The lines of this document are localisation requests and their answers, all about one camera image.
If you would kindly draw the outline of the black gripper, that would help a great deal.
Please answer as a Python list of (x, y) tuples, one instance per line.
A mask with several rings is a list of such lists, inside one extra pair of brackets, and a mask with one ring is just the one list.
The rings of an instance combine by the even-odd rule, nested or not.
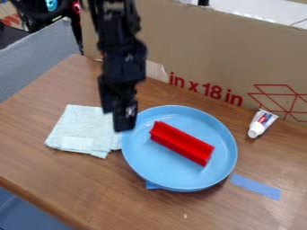
[(104, 113), (112, 112), (113, 130), (121, 132), (136, 126), (137, 101), (133, 99), (136, 84), (146, 78), (148, 48), (144, 43), (121, 46), (98, 43), (97, 47), (102, 54), (98, 79), (101, 109)]

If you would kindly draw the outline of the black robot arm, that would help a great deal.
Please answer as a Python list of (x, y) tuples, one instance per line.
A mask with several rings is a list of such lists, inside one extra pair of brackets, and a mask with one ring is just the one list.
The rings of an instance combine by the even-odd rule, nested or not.
[(100, 103), (104, 113), (112, 114), (114, 132), (136, 125), (136, 84), (146, 78), (145, 43), (136, 37), (140, 17), (134, 0), (88, 0), (88, 9), (97, 48), (101, 53), (98, 76)]

